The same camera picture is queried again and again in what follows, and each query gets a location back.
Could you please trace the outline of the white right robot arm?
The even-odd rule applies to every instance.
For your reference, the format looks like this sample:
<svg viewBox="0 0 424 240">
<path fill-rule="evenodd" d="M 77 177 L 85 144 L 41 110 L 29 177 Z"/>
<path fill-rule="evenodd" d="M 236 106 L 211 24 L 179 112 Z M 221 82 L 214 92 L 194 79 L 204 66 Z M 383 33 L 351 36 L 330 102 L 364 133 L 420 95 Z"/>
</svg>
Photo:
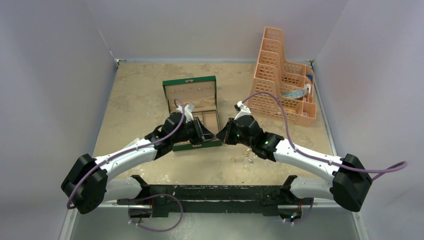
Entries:
<svg viewBox="0 0 424 240">
<path fill-rule="evenodd" d="M 359 159 L 351 154 L 330 156 L 298 145 L 287 138 L 263 131 L 251 115 L 229 118 L 216 137 L 227 145 L 242 144 L 259 158 L 288 164 L 316 175 L 316 178 L 290 176 L 284 182 L 280 196 L 288 204 L 298 199 L 320 198 L 334 200 L 342 208 L 359 212 L 373 183 Z"/>
</svg>

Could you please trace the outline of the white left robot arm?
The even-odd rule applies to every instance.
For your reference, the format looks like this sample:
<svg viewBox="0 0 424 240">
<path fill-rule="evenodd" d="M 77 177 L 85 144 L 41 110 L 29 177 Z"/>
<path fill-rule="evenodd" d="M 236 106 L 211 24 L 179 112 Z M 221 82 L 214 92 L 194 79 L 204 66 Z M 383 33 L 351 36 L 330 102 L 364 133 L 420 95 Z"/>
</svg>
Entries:
<svg viewBox="0 0 424 240">
<path fill-rule="evenodd" d="M 60 186 L 68 197 L 66 207 L 87 214 L 105 200 L 108 183 L 121 173 L 163 157 L 175 144 L 197 146 L 216 138 L 197 117 L 187 120 L 184 114 L 173 112 L 164 124 L 130 146 L 103 156 L 86 153 L 78 157 Z"/>
</svg>

